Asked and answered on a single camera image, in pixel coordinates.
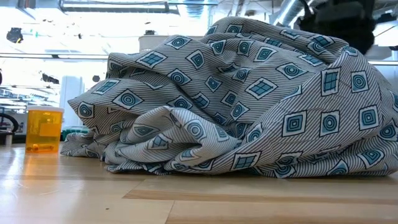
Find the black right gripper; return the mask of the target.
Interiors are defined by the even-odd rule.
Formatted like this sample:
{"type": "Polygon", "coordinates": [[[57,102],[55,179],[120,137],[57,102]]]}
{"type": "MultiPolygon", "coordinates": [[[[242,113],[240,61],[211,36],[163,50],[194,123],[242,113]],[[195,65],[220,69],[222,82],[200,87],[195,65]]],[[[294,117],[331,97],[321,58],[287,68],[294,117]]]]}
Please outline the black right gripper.
{"type": "Polygon", "coordinates": [[[374,0],[329,0],[311,8],[300,0],[304,16],[297,19],[300,30],[337,37],[363,55],[373,46],[376,21],[374,0]]]}

